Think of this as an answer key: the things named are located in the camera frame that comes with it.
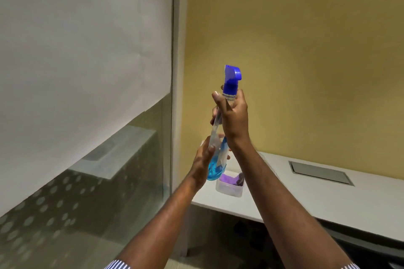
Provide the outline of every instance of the hand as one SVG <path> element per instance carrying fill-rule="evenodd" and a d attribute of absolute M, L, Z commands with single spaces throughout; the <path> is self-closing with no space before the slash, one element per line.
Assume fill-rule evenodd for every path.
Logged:
<path fill-rule="evenodd" d="M 209 146 L 208 136 L 203 144 L 198 148 L 194 162 L 192 163 L 191 170 L 189 171 L 187 178 L 192 179 L 195 182 L 196 189 L 200 190 L 205 184 L 208 178 L 208 167 L 213 154 L 215 153 L 215 147 Z"/>
<path fill-rule="evenodd" d="M 229 147 L 233 149 L 236 148 L 237 143 L 250 141 L 249 116 L 244 92 L 241 89 L 237 91 L 233 108 L 230 107 L 226 98 L 218 92 L 212 93 L 212 97 L 217 104 L 217 107 L 212 111 L 212 119 L 214 121 L 217 109 L 220 109 L 223 119 L 223 130 Z"/>

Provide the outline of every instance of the plastic container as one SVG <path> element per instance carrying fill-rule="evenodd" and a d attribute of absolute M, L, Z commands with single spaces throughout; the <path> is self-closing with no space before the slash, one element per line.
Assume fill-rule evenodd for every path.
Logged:
<path fill-rule="evenodd" d="M 224 171 L 225 175 L 231 176 L 233 178 L 237 177 L 239 174 L 233 171 Z M 216 190 L 221 192 L 222 194 L 232 195 L 233 197 L 240 198 L 243 195 L 243 187 L 244 181 L 242 186 L 237 186 L 233 184 L 229 184 L 226 182 L 221 181 L 221 177 L 216 181 Z"/>
<path fill-rule="evenodd" d="M 241 72 L 238 67 L 225 66 L 225 83 L 223 86 L 223 96 L 226 98 L 229 105 L 234 105 L 235 96 L 237 95 L 238 82 L 241 80 Z M 209 146 L 215 146 L 215 154 L 209 163 L 208 180 L 213 181 L 220 177 L 226 168 L 227 154 L 229 146 L 225 137 L 222 126 L 222 115 L 220 110 L 217 110 L 215 122 L 212 126 L 210 134 Z"/>

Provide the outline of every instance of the forearm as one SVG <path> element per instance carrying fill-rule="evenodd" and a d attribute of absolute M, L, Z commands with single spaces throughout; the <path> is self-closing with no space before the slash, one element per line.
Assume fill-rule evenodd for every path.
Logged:
<path fill-rule="evenodd" d="M 351 262 L 268 168 L 250 141 L 237 143 L 232 150 L 287 269 L 339 269 Z"/>
<path fill-rule="evenodd" d="M 117 259 L 132 269 L 163 269 L 196 191 L 194 180 L 186 177 L 158 214 L 129 242 Z"/>

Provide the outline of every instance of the fingernail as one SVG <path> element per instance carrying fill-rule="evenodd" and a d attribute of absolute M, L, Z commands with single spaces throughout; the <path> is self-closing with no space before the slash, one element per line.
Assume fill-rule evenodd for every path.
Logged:
<path fill-rule="evenodd" d="M 212 97 L 214 99 L 218 98 L 219 96 L 220 96 L 220 94 L 217 91 L 214 91 L 213 94 L 212 94 Z"/>

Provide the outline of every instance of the blue liquid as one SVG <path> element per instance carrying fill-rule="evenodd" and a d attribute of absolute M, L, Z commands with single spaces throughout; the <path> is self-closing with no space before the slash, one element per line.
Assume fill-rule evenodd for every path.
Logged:
<path fill-rule="evenodd" d="M 218 159 L 219 159 L 219 154 L 212 157 L 212 159 L 209 163 L 209 173 L 208 173 L 209 181 L 214 181 L 214 180 L 218 179 L 221 176 L 221 174 L 223 173 L 223 171 L 225 170 L 226 166 L 224 166 L 224 167 L 222 165 L 216 166 Z"/>

